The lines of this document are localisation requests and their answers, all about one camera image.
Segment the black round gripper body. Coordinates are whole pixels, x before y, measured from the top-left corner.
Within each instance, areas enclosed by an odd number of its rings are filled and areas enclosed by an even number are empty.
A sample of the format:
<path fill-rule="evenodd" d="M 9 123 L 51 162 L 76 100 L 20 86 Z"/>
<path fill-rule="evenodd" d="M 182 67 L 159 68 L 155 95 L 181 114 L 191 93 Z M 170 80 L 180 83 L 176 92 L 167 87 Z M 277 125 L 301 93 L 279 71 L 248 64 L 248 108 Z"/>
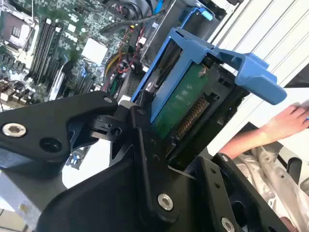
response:
<path fill-rule="evenodd" d="M 56 196 L 38 232 L 199 232 L 195 180 L 168 168 L 160 149 L 132 146 L 124 157 Z"/>

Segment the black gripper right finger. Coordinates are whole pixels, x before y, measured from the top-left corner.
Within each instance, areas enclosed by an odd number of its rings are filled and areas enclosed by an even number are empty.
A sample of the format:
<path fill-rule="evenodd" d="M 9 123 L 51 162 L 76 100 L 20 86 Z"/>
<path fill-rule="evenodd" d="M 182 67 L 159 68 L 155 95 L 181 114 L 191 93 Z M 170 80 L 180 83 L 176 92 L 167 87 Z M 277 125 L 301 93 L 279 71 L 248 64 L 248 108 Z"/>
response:
<path fill-rule="evenodd" d="M 286 232 L 273 212 L 234 162 L 224 154 L 198 156 L 187 167 L 198 183 L 210 232 Z"/>

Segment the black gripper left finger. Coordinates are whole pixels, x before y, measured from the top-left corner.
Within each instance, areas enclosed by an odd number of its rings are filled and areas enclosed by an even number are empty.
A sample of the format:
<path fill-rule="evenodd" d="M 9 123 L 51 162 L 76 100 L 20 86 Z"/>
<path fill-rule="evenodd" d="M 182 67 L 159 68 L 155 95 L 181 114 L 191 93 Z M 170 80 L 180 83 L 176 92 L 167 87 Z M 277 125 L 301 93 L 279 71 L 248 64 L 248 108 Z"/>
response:
<path fill-rule="evenodd" d="M 3 112 L 0 126 L 0 168 L 45 183 L 60 175 L 70 153 L 100 138 L 112 144 L 111 166 L 132 146 L 161 153 L 148 113 L 102 91 Z"/>

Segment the person's bare hand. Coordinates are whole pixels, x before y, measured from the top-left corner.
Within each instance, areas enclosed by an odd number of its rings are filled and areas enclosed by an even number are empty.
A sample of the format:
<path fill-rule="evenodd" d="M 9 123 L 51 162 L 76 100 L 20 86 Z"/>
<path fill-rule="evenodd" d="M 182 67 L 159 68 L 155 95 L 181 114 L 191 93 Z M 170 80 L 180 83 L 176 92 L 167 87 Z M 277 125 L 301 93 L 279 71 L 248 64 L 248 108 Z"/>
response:
<path fill-rule="evenodd" d="M 288 138 L 309 127 L 309 109 L 296 105 L 288 106 L 260 128 L 262 145 Z"/>

